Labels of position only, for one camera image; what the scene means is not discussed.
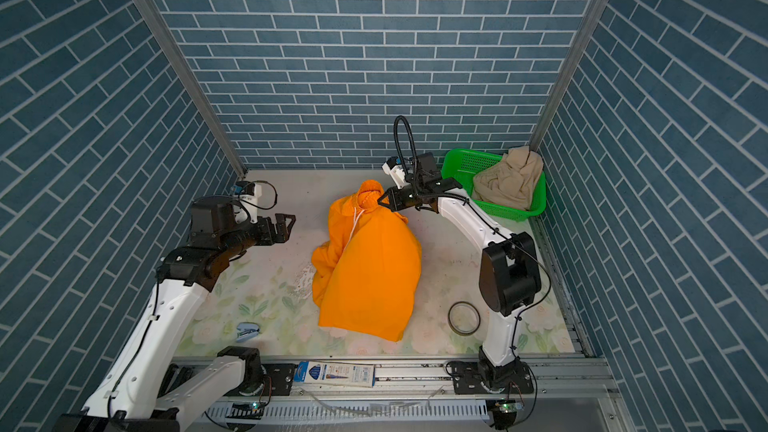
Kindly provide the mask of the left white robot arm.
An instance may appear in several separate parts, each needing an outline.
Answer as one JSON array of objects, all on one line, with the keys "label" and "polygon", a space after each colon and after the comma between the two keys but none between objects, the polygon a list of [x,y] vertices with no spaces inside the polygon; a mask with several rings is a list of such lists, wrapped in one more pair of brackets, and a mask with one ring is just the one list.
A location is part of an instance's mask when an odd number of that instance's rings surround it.
[{"label": "left white robot arm", "polygon": [[259,351],[241,346],[224,348],[187,381],[161,391],[186,328],[231,262],[252,247],[289,241],[295,216],[261,217],[258,209],[221,195],[191,204],[187,241],[161,260],[130,338],[81,411],[61,415],[54,430],[184,431],[230,391],[270,391]]}]

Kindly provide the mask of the orange shorts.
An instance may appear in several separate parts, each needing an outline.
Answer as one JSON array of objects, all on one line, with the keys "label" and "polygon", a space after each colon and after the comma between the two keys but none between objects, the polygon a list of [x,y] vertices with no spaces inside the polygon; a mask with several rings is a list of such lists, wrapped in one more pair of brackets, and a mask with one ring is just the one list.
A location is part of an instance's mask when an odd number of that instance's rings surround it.
[{"label": "orange shorts", "polygon": [[311,256],[312,300],[320,327],[398,342],[413,314],[422,248],[383,197],[383,186],[366,180],[330,206],[329,240]]}]

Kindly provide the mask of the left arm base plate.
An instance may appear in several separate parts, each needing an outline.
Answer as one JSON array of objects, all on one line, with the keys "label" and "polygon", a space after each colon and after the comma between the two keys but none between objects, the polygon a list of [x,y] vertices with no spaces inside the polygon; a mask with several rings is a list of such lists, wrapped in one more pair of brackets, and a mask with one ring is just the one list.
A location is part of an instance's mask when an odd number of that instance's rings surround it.
[{"label": "left arm base plate", "polygon": [[297,365],[294,363],[268,363],[255,382],[243,384],[236,391],[241,396],[284,397],[293,387]]}]

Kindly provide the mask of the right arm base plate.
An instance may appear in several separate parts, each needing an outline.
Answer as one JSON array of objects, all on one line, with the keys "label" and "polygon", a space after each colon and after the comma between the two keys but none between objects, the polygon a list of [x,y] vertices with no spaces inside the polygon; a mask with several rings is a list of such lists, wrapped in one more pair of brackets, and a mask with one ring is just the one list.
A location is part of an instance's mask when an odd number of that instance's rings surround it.
[{"label": "right arm base plate", "polygon": [[535,391],[533,375],[528,364],[515,359],[504,366],[495,367],[480,362],[449,361],[444,365],[454,393],[457,395],[532,394]]}]

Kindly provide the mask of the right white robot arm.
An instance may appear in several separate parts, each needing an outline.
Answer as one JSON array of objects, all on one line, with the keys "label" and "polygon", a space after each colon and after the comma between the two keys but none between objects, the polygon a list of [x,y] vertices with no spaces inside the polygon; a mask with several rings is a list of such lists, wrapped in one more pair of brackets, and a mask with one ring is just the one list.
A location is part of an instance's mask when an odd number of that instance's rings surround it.
[{"label": "right white robot arm", "polygon": [[431,210],[453,224],[480,252],[478,287],[490,309],[482,344],[485,360],[502,367],[517,358],[520,321],[542,288],[535,243],[527,233],[513,233],[484,212],[462,185],[444,178],[434,157],[392,156],[382,169],[394,182],[378,203],[397,212]]}]

